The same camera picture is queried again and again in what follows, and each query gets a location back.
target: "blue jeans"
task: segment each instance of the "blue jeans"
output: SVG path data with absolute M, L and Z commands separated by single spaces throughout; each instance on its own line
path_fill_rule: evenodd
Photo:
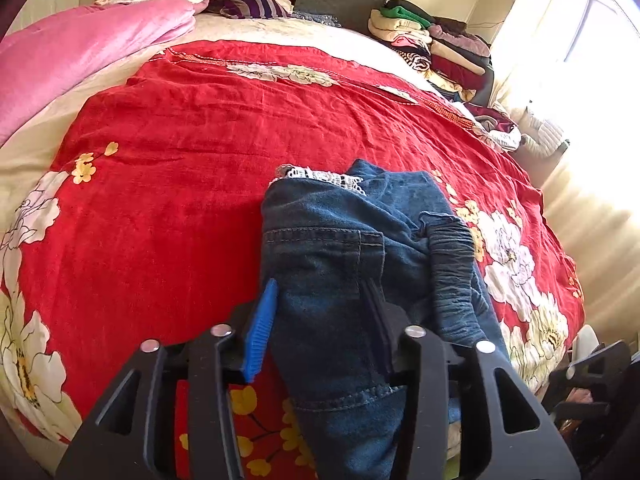
M 444 340 L 506 348 L 469 229 L 425 172 L 357 160 L 366 196 L 306 178 L 274 182 L 262 204 L 263 280 L 280 286 L 270 338 L 318 475 L 388 478 L 403 388 L 374 365 L 358 282 L 372 278 L 410 321 Z M 460 417 L 450 408 L 450 420 Z

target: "purple striped fabric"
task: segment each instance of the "purple striped fabric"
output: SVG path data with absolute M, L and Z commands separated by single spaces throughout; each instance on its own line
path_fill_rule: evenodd
M 276 0 L 209 0 L 207 10 L 234 19 L 290 16 Z

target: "metal rivet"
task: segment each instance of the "metal rivet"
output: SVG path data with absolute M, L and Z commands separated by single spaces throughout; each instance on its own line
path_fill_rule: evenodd
M 216 337 L 224 337 L 231 334 L 231 332 L 231 327 L 224 323 L 211 327 L 211 335 L 214 335 Z
M 491 341 L 487 341 L 486 339 L 483 341 L 478 341 L 476 343 L 476 348 L 483 354 L 492 354 L 495 352 L 495 345 Z
M 409 337 L 413 337 L 416 339 L 427 335 L 427 331 L 423 329 L 420 325 L 409 325 L 407 328 L 404 329 L 404 333 L 407 334 Z
M 140 349 L 145 354 L 151 354 L 151 352 L 155 352 L 160 348 L 160 342 L 158 339 L 147 339 L 140 343 Z

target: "beige bed sheet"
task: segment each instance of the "beige bed sheet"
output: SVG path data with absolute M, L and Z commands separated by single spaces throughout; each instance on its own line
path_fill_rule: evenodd
M 163 47 L 196 40 L 314 46 L 331 56 L 395 74 L 418 88 L 436 92 L 398 54 L 352 30 L 291 18 L 230 20 L 200 14 L 194 31 L 177 40 L 140 50 L 89 76 L 55 99 L 0 148 L 0 232 L 10 225 L 15 209 L 49 169 L 66 131 L 89 97 L 124 83 Z

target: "floral blanket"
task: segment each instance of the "floral blanket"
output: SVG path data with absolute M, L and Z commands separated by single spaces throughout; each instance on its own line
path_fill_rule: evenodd
M 277 167 L 356 158 L 431 171 L 476 241 L 511 361 L 532 390 L 583 324 L 540 192 L 446 101 L 314 48 L 198 41 L 90 98 L 0 244 L 0 408 L 68 444 L 147 338 L 188 340 L 255 297 Z M 184 391 L 178 392 L 184 398 Z M 231 392 L 250 476 L 313 478 L 273 364 Z M 183 403 L 176 459 L 188 475 Z

